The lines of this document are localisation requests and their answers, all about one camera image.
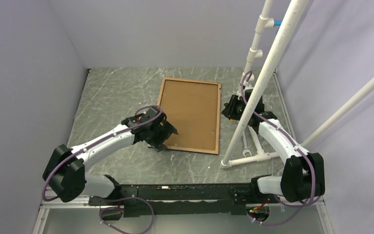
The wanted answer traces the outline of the blue picture frame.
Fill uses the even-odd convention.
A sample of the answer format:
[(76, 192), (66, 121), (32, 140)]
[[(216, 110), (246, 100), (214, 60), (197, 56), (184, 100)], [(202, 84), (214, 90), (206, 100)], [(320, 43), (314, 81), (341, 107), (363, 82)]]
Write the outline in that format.
[(219, 82), (163, 78), (158, 105), (178, 131), (165, 141), (168, 149), (219, 154), (221, 88)]

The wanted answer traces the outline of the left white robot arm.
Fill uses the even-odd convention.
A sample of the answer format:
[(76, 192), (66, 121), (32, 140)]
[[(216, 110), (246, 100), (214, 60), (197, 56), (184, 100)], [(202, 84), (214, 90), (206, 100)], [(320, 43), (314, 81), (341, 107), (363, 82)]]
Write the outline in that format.
[(122, 198), (121, 185), (110, 175), (92, 176), (87, 172), (111, 154), (144, 141), (155, 151), (167, 147), (165, 141), (178, 133), (161, 107), (141, 108), (112, 130), (88, 142), (57, 146), (43, 172), (43, 201), (70, 202), (81, 195), (93, 195), (113, 205)]

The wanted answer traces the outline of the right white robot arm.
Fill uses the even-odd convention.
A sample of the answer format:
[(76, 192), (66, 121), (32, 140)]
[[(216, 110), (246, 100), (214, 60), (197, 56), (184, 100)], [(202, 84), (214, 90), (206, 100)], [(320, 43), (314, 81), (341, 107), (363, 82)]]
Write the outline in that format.
[(324, 159), (300, 146), (282, 127), (276, 115), (259, 100), (248, 126), (273, 147), (284, 163), (281, 176), (262, 175), (251, 179), (249, 197), (261, 202), (268, 195), (308, 206), (325, 193)]

